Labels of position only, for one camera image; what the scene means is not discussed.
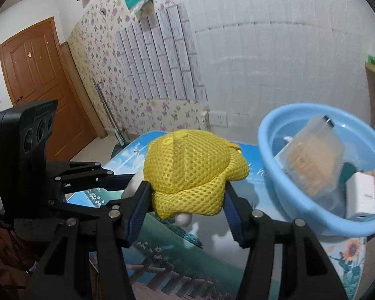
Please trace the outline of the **white power adapter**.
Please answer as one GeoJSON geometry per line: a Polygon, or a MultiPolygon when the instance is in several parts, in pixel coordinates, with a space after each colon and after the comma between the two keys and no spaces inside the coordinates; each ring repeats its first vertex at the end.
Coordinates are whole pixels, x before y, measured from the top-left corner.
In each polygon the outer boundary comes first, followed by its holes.
{"type": "Polygon", "coordinates": [[[346,218],[365,220],[375,215],[375,178],[356,172],[346,183],[346,218]]]}

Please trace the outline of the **white plush toy yellow net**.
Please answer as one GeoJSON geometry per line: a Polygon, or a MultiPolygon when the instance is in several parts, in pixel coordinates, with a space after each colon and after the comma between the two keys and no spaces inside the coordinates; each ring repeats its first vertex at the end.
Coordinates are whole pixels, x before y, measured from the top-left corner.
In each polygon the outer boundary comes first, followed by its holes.
{"type": "Polygon", "coordinates": [[[122,197],[134,196],[142,181],[147,181],[157,217],[188,226],[194,214],[217,215],[226,183],[248,175],[249,165],[239,145],[208,131],[182,129],[148,144],[143,169],[134,174],[122,197]]]}

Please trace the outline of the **dark green packet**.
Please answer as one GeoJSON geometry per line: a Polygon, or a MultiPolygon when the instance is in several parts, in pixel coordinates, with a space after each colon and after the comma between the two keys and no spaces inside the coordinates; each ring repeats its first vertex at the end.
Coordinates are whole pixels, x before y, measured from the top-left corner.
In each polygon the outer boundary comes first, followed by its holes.
{"type": "Polygon", "coordinates": [[[339,176],[339,183],[338,187],[341,191],[346,190],[346,182],[358,171],[355,165],[351,164],[351,162],[344,162],[341,168],[341,173],[339,176]]]}

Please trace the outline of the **clear box of toothpicks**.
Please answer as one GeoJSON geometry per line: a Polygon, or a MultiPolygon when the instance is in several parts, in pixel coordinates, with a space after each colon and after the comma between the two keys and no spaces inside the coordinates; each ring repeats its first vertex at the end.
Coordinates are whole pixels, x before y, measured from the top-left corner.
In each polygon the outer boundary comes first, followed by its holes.
{"type": "Polygon", "coordinates": [[[337,190],[344,143],[323,120],[313,116],[274,157],[290,180],[316,200],[337,190]]]}

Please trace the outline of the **grey dustpan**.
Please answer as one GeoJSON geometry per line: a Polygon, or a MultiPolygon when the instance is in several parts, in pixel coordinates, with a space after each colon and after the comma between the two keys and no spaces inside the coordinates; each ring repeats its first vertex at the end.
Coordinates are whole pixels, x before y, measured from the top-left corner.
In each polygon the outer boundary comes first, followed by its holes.
{"type": "Polygon", "coordinates": [[[105,113],[107,117],[109,118],[109,122],[111,123],[113,133],[117,139],[117,144],[113,147],[113,150],[111,152],[110,159],[113,159],[118,153],[120,153],[122,150],[124,150],[130,143],[131,140],[129,138],[125,138],[125,130],[123,128],[120,128],[118,123],[116,122],[115,117],[112,114],[112,111],[110,110],[110,107],[104,97],[104,94],[99,86],[99,84],[95,83],[94,87],[99,95],[99,98],[101,100],[101,103],[103,104],[105,113]]]}

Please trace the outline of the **brown wooden door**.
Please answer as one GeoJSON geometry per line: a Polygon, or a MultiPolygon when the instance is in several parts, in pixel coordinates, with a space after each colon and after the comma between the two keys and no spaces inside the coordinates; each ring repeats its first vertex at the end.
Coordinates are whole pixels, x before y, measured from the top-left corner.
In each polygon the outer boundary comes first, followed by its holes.
{"type": "Polygon", "coordinates": [[[97,137],[64,66],[53,17],[1,43],[0,62],[14,106],[58,100],[49,161],[69,161],[97,137]]]}

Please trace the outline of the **light blue plastic basin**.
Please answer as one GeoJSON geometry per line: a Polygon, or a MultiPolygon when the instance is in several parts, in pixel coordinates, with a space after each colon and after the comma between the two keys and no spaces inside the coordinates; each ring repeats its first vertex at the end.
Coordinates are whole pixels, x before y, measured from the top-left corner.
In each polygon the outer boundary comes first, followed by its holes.
{"type": "Polygon", "coordinates": [[[317,234],[375,234],[375,130],[322,104],[289,104],[264,117],[259,154],[276,198],[317,234]]]}

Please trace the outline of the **green small box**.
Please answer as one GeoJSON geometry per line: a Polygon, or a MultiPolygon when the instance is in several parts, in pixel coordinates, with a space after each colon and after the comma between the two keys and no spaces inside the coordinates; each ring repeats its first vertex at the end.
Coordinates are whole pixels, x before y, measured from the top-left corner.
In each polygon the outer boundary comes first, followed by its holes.
{"type": "Polygon", "coordinates": [[[375,56],[368,55],[367,63],[370,64],[370,65],[375,66],[375,56]]]}

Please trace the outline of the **white wall socket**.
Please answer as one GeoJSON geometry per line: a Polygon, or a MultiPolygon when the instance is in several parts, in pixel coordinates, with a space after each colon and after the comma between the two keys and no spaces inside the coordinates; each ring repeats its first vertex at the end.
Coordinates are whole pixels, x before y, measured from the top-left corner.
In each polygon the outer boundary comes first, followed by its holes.
{"type": "Polygon", "coordinates": [[[211,110],[208,113],[208,124],[215,127],[227,127],[228,117],[224,111],[211,110]]]}

